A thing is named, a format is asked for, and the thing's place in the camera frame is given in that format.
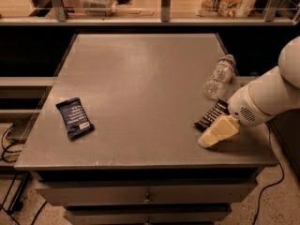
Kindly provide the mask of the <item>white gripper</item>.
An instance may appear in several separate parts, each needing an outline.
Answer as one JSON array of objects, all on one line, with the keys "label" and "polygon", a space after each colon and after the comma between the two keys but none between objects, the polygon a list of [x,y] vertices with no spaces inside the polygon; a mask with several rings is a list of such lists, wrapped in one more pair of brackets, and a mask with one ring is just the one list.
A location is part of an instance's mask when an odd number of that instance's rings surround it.
[{"label": "white gripper", "polygon": [[231,115],[221,115],[212,123],[198,140],[201,147],[209,148],[231,138],[239,132],[240,124],[243,127],[255,127],[273,118],[255,105],[250,94],[249,83],[237,90],[227,103]]}]

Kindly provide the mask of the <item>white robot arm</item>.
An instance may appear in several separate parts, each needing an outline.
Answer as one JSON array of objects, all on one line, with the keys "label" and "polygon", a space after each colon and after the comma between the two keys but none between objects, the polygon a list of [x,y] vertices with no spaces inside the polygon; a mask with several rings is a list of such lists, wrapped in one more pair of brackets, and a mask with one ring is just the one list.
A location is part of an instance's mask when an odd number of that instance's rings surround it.
[{"label": "white robot arm", "polygon": [[300,106],[300,37],[280,52],[275,67],[239,88],[224,101],[233,77],[232,55],[221,57],[203,84],[204,93],[217,103],[195,126],[202,131],[198,143],[209,148],[231,138],[241,127],[255,127]]}]

